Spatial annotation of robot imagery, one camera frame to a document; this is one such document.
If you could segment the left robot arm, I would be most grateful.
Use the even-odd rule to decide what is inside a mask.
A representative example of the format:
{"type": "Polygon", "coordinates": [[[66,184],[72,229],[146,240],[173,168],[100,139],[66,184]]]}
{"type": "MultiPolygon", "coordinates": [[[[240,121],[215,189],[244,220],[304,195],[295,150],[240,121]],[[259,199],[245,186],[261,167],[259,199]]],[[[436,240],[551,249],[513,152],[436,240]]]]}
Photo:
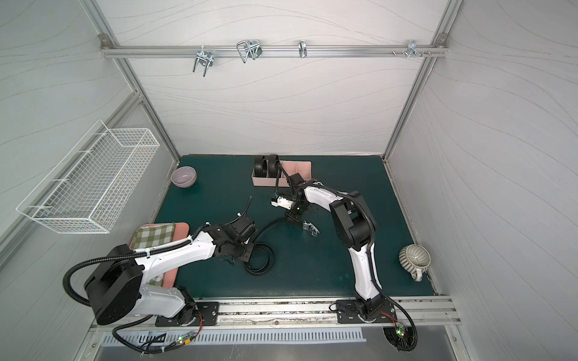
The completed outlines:
{"type": "Polygon", "coordinates": [[[187,326],[197,318],[194,298],[177,287],[153,286],[151,280],[213,257],[247,261],[255,230],[254,221],[239,215],[225,224],[203,225],[191,236],[166,245],[137,250],[120,245],[105,257],[72,266],[63,277],[63,289],[75,302],[90,307],[101,326],[140,315],[187,326]]]}

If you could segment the pink divided storage box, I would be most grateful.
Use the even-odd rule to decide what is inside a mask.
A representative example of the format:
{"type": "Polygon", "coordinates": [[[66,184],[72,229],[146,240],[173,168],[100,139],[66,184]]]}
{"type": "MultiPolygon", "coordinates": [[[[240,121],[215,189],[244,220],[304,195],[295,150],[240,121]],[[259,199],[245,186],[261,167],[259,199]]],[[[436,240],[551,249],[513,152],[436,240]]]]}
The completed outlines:
{"type": "MultiPolygon", "coordinates": [[[[281,161],[284,169],[288,172],[288,175],[291,177],[294,174],[299,174],[302,179],[308,181],[312,179],[312,163],[310,161],[290,161],[290,160],[282,160],[281,161]]],[[[275,178],[270,177],[252,177],[253,173],[251,174],[251,180],[255,187],[274,187],[275,186],[275,178]]]]}

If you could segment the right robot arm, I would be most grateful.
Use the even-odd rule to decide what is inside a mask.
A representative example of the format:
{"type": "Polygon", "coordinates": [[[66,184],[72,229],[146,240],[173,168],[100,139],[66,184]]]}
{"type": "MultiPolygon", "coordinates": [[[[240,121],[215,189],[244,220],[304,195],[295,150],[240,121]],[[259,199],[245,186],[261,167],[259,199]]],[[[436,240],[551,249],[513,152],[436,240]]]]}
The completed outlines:
{"type": "Polygon", "coordinates": [[[314,179],[305,181],[300,174],[290,176],[279,160],[269,169],[275,172],[276,183],[284,175],[291,189],[289,195],[276,191],[272,197],[272,204],[285,208],[286,215],[298,218],[311,205],[331,213],[336,234],[352,260],[359,317],[367,322],[375,319],[388,298],[382,293],[376,274],[376,224],[362,195],[357,191],[338,191],[314,179]]]}

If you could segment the long black belt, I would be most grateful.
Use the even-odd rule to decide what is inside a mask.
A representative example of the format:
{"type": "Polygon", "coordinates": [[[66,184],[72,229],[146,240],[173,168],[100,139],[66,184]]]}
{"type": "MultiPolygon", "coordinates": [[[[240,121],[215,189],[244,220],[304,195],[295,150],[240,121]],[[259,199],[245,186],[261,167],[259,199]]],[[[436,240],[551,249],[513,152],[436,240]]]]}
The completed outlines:
{"type": "Polygon", "coordinates": [[[268,165],[266,157],[263,155],[256,156],[254,158],[254,168],[252,177],[267,177],[268,175],[268,165]]]}

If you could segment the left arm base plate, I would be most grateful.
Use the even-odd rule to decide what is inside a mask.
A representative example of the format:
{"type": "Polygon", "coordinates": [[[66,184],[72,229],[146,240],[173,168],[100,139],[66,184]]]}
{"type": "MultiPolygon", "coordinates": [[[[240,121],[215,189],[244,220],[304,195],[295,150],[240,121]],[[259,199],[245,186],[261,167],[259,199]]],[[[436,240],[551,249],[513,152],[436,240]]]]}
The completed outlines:
{"type": "Polygon", "coordinates": [[[191,304],[186,304],[174,317],[158,316],[155,320],[155,326],[215,326],[218,312],[218,302],[192,302],[191,304]]]}

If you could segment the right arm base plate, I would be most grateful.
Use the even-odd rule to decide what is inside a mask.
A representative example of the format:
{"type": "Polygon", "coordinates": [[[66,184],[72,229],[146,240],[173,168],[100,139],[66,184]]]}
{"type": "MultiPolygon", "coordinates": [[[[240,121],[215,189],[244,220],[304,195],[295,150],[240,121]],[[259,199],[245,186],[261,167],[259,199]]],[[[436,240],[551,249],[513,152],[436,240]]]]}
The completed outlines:
{"type": "Polygon", "coordinates": [[[329,310],[337,315],[339,324],[354,323],[391,323],[397,322],[394,305],[385,300],[379,307],[363,308],[353,299],[338,299],[329,306],[329,310]]]}

